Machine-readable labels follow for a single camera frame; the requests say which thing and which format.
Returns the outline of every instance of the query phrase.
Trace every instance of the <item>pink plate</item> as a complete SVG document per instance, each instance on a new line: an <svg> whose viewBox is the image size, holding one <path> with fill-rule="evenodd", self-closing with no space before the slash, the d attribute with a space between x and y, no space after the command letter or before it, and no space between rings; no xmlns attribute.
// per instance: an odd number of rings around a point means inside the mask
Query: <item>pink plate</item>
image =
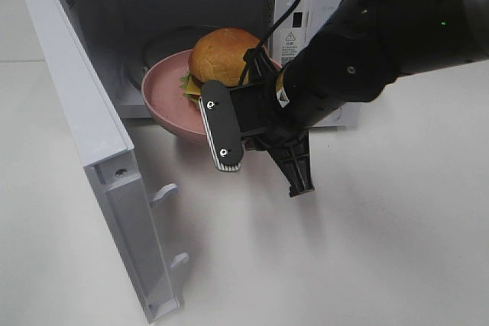
<svg viewBox="0 0 489 326"><path fill-rule="evenodd" d="M181 51L155 64L144 77L141 91L159 125L178 137L205 144L207 137L200 111L180 88L180 78L189 71L191 52Z"/></svg>

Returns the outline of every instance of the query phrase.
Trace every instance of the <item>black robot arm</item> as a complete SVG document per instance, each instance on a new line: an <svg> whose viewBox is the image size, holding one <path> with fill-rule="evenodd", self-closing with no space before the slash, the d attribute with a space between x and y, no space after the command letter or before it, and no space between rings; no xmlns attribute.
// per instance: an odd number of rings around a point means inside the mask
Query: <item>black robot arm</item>
<svg viewBox="0 0 489 326"><path fill-rule="evenodd" d="M489 58L489 0L343 0L281 70L258 55L249 85L202 88L209 145L225 171L239 167L241 141L266 150L290 196L299 195L314 189L308 129L318 121L346 102L376 99L398 77ZM225 124L212 122L223 116Z"/></svg>

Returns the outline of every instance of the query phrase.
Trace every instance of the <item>microwave door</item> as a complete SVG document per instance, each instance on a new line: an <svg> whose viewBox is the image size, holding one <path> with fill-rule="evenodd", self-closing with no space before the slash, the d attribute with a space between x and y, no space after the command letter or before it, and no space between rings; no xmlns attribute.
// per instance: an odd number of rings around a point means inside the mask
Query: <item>microwave door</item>
<svg viewBox="0 0 489 326"><path fill-rule="evenodd" d="M60 0L26 0L79 157L149 322L177 308L134 145ZM182 263L186 254L172 263Z"/></svg>

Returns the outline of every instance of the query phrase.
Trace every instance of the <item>burger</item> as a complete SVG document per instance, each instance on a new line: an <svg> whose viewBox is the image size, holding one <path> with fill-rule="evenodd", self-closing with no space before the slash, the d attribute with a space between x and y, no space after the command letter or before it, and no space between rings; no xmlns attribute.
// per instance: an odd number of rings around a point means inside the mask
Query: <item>burger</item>
<svg viewBox="0 0 489 326"><path fill-rule="evenodd" d="M184 94L198 105L202 84L218 80L228 87L236 87L246 62L248 49L260 40L240 28L220 28L202 37L189 58L189 72L180 78Z"/></svg>

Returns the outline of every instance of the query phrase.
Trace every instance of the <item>microwave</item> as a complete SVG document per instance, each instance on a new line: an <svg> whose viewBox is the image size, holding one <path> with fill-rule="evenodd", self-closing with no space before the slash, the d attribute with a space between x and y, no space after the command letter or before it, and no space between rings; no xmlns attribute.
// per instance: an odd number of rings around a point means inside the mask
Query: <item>microwave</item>
<svg viewBox="0 0 489 326"><path fill-rule="evenodd" d="M340 1L302 0L268 41L272 59L294 58ZM180 306L171 274L189 254L164 256L152 211L177 187L146 191L122 119L150 117L141 81L157 61L219 27L262 37L292 2L26 0L83 169L149 322ZM345 105L319 125L352 125L358 113L358 104Z"/></svg>

